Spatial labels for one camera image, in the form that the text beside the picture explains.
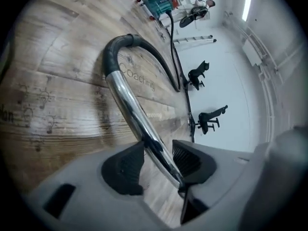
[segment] office chair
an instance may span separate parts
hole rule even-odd
[[[205,61],[203,61],[199,67],[197,67],[196,69],[191,70],[188,73],[188,78],[189,78],[189,82],[186,83],[186,85],[190,84],[193,85],[197,90],[199,90],[199,86],[202,85],[204,86],[203,82],[201,81],[201,83],[199,82],[198,77],[200,75],[203,76],[203,78],[205,78],[203,72],[208,70],[210,67],[210,63],[206,63]]]
[[[226,109],[228,106],[222,107],[214,112],[211,113],[200,113],[198,123],[196,125],[199,125],[198,128],[202,128],[203,134],[207,134],[208,128],[212,128],[215,132],[214,123],[217,123],[218,127],[220,127],[220,123],[218,121],[217,116],[220,116],[221,114],[226,113]]]

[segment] black chair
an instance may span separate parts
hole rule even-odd
[[[205,61],[203,61],[199,67],[197,67],[196,69],[191,70],[188,73],[188,78],[189,78],[189,82],[187,82],[186,85],[190,84],[193,85],[197,90],[199,90],[199,86],[203,85],[203,82],[201,81],[201,83],[199,82],[198,77],[200,75],[203,76],[203,78],[205,78],[203,72],[208,70],[210,68],[210,63],[206,63]]]
[[[214,123],[217,123],[218,127],[220,127],[219,121],[217,116],[220,116],[221,114],[226,113],[226,109],[228,106],[222,107],[214,112],[211,113],[200,113],[198,123],[196,125],[199,125],[198,128],[202,128],[203,134],[207,134],[208,128],[212,128],[215,132]]]

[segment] wooden floor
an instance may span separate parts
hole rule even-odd
[[[102,73],[105,45],[127,33],[151,42],[176,78],[169,35],[134,0],[32,0],[24,9],[0,85],[0,146],[21,192],[81,155],[136,141]],[[118,59],[168,149],[173,139],[190,141],[183,88],[176,93],[142,49],[122,49]],[[140,182],[151,209],[178,226],[182,200],[147,156]]]

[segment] ladder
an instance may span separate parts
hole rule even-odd
[[[214,38],[213,39],[213,35],[207,35],[207,36],[197,36],[197,37],[188,37],[188,38],[178,38],[178,39],[174,39],[173,42],[174,43],[190,43],[190,42],[213,42],[215,43],[217,40]]]

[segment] fluorescent light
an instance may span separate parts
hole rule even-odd
[[[244,7],[243,16],[242,16],[242,19],[244,21],[247,21],[250,3],[251,3],[251,0],[245,0],[245,7]]]

